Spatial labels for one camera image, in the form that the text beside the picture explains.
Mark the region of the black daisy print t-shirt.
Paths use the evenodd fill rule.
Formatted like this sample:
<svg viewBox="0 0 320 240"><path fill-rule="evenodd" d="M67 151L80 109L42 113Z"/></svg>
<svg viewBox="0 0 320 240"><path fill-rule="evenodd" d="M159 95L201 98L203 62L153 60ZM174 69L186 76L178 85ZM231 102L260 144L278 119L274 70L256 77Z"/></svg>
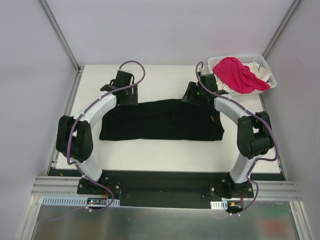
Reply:
<svg viewBox="0 0 320 240"><path fill-rule="evenodd" d="M137 105L118 105L102 118L99 139L220 141L220 116L207 105L165 99Z"/></svg>

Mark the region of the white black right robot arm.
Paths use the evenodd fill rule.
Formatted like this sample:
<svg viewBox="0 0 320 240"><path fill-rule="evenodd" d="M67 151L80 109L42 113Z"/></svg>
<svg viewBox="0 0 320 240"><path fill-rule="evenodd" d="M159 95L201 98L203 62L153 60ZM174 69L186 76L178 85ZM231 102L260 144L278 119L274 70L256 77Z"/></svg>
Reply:
<svg viewBox="0 0 320 240"><path fill-rule="evenodd" d="M257 161L275 145L270 117L265 111L253 113L234 100L227 91L219 90L215 75L197 73L198 82L189 82L182 102L206 105L216 114L224 114L237 125L237 160L224 182L215 188L222 198L234 198L245 191Z"/></svg>

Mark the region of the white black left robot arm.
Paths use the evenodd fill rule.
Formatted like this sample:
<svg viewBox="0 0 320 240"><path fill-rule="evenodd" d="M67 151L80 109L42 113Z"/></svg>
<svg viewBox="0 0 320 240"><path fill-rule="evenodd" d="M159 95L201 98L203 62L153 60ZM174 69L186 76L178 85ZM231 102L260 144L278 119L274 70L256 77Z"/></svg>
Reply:
<svg viewBox="0 0 320 240"><path fill-rule="evenodd" d="M102 117L117 105L136 105L138 90L134 76L118 70L115 79L104 85L97 98L74 116L63 115L58 122L56 150L74 164L81 175L90 179L88 188L99 195L105 191L106 183L100 179L102 168L93 155L92 130Z"/></svg>

